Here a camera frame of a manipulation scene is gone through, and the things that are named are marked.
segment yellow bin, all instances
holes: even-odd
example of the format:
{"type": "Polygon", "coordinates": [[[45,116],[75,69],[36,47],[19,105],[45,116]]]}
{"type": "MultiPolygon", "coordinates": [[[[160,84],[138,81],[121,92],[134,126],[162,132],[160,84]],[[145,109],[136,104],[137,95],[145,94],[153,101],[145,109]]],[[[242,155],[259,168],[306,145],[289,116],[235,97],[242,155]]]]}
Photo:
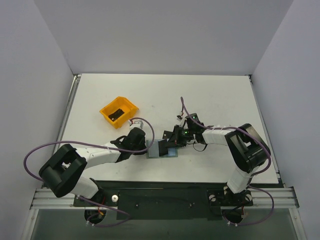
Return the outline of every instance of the yellow bin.
{"type": "Polygon", "coordinates": [[[120,128],[126,121],[133,118],[137,108],[132,102],[123,96],[118,96],[107,106],[100,110],[104,118],[115,128],[120,128]]]}

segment white knob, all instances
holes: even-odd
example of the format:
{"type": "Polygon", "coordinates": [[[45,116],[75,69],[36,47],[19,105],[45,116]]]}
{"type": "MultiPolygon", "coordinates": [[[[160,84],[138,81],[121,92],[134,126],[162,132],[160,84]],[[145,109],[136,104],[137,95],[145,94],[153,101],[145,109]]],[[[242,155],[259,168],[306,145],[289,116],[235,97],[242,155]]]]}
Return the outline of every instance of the white knob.
{"type": "Polygon", "coordinates": [[[113,195],[113,196],[111,197],[111,200],[112,200],[112,202],[116,203],[116,202],[118,202],[119,197],[118,197],[117,195],[113,195]]]}

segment black cable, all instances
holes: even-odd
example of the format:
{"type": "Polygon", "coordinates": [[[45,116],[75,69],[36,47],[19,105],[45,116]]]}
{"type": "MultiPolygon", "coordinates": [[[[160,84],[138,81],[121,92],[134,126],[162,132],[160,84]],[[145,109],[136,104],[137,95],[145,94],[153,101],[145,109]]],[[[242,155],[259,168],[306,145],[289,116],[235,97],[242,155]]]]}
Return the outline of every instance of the black cable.
{"type": "Polygon", "coordinates": [[[206,148],[207,148],[207,146],[208,146],[208,144],[206,144],[202,150],[197,150],[197,149],[195,148],[195,144],[196,144],[196,142],[194,142],[194,143],[192,144],[193,149],[196,150],[196,151],[198,151],[198,152],[203,152],[204,150],[206,150],[206,148]]]}

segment gray wall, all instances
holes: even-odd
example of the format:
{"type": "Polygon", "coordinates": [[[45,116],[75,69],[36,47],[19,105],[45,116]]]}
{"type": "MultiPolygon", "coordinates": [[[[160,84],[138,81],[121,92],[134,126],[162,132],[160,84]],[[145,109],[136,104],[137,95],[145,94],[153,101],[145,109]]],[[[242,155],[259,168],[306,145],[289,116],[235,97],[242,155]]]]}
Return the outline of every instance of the gray wall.
{"type": "MultiPolygon", "coordinates": [[[[17,240],[40,186],[23,158],[57,137],[73,76],[32,0],[1,2],[0,33],[0,238],[17,240]]],[[[51,152],[32,156],[33,172],[51,152]]]]}
{"type": "Polygon", "coordinates": [[[35,0],[74,73],[252,74],[292,0],[35,0]]]}
{"type": "Polygon", "coordinates": [[[280,173],[319,239],[320,1],[295,0],[253,74],[280,173]]]}

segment purple cable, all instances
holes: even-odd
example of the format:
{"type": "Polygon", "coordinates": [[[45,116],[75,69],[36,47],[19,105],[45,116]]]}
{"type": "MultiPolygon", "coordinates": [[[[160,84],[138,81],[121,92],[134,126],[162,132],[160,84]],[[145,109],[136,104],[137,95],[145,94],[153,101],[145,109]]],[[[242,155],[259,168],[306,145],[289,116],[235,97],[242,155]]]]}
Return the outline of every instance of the purple cable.
{"type": "Polygon", "coordinates": [[[227,220],[231,225],[237,225],[237,226],[250,226],[250,225],[260,224],[260,223],[264,222],[265,220],[267,220],[268,218],[270,218],[270,217],[271,217],[271,215],[274,213],[274,209],[275,209],[275,200],[274,200],[274,198],[271,196],[271,194],[270,194],[269,192],[267,192],[266,190],[263,190],[263,189],[261,189],[261,188],[257,188],[257,187],[251,186],[251,185],[249,185],[249,187],[248,187],[248,188],[249,188],[249,189],[258,190],[258,191],[261,191],[261,192],[264,192],[264,193],[268,194],[268,195],[269,195],[269,197],[271,198],[271,201],[272,201],[272,207],[271,207],[271,210],[270,210],[270,212],[269,212],[269,214],[268,214],[268,215],[266,215],[264,218],[262,218],[262,219],[260,219],[260,220],[258,220],[258,221],[247,222],[247,223],[237,223],[237,224],[236,224],[236,223],[234,223],[234,222],[229,221],[229,220],[226,218],[226,216],[223,214],[223,218],[224,218],[225,220],[227,220]]]}
{"type": "Polygon", "coordinates": [[[152,131],[152,141],[150,142],[149,146],[147,146],[145,149],[143,150],[138,150],[138,151],[133,151],[133,150],[126,150],[126,149],[120,149],[120,148],[115,148],[115,147],[107,147],[107,146],[100,146],[100,145],[95,145],[95,144],[91,144],[91,143],[86,143],[86,142],[81,142],[81,141],[68,141],[68,140],[64,140],[64,141],[53,141],[53,142],[49,142],[49,143],[45,143],[45,144],[42,144],[40,146],[37,146],[35,147],[34,149],[32,149],[30,152],[28,152],[24,159],[23,159],[23,167],[24,167],[24,170],[33,178],[39,180],[39,181],[42,181],[42,178],[41,177],[38,177],[36,175],[34,175],[27,167],[27,159],[28,157],[35,151],[39,150],[39,149],[42,149],[44,147],[47,147],[47,146],[50,146],[50,145],[56,145],[56,144],[79,144],[79,145],[84,145],[84,146],[89,146],[89,147],[93,147],[93,148],[99,148],[99,149],[108,149],[108,150],[116,150],[116,151],[120,151],[120,152],[126,152],[126,153],[133,153],[133,154],[137,154],[137,153],[142,153],[146,150],[148,150],[152,144],[154,144],[154,141],[155,141],[155,130],[154,128],[151,126],[150,122],[148,122],[147,120],[145,120],[144,118],[141,118],[141,117],[133,117],[131,118],[130,120],[135,120],[135,119],[139,119],[139,120],[142,120],[144,122],[146,122],[149,127],[151,128],[151,131],[152,131]]]}
{"type": "MultiPolygon", "coordinates": [[[[98,207],[101,207],[101,208],[106,208],[106,209],[110,209],[112,211],[115,211],[117,213],[120,213],[120,214],[124,214],[124,215],[127,215],[128,217],[125,219],[125,220],[122,220],[122,221],[118,221],[118,222],[115,222],[115,223],[111,223],[111,224],[106,224],[106,225],[101,225],[101,224],[94,224],[95,227],[97,228],[109,228],[109,227],[114,227],[114,226],[118,226],[120,224],[123,224],[125,223],[126,221],[129,221],[131,219],[131,216],[129,213],[125,212],[125,211],[122,211],[122,210],[119,210],[117,208],[114,208],[114,207],[111,207],[111,206],[106,206],[106,205],[103,205],[103,204],[100,204],[100,203],[97,203],[97,202],[94,202],[94,201],[91,201],[83,196],[78,196],[79,199],[83,200],[83,201],[86,201],[87,203],[90,203],[90,204],[94,204],[98,207]]],[[[87,218],[87,221],[90,221],[91,218],[99,215],[100,213],[96,213],[96,214],[93,214],[91,216],[89,216],[87,218]]]]}
{"type": "Polygon", "coordinates": [[[252,177],[255,176],[255,175],[264,173],[265,171],[268,170],[268,168],[271,166],[271,162],[272,162],[272,160],[271,160],[271,155],[270,155],[270,153],[268,152],[268,150],[265,148],[265,146],[264,146],[257,138],[255,138],[254,136],[251,136],[249,133],[247,133],[246,131],[242,130],[241,128],[234,127],[234,126],[208,127],[208,126],[203,126],[203,125],[201,125],[200,123],[198,123],[196,120],[194,120],[194,119],[190,116],[190,114],[189,114],[189,112],[188,112],[188,110],[187,110],[187,108],[186,108],[186,106],[185,106],[184,98],[181,97],[180,99],[181,99],[181,103],[182,103],[182,108],[184,109],[184,111],[185,111],[185,113],[188,115],[188,117],[189,117],[195,124],[199,125],[200,127],[204,128],[204,129],[209,129],[209,130],[213,130],[213,129],[217,129],[217,130],[229,130],[229,129],[237,130],[237,131],[243,133],[244,135],[246,135],[247,137],[251,138],[252,140],[254,140],[254,141],[263,149],[263,151],[265,152],[265,154],[266,154],[266,156],[267,156],[267,158],[268,158],[268,164],[266,165],[266,167],[265,167],[264,169],[253,173],[253,174],[251,175],[252,177]]]}

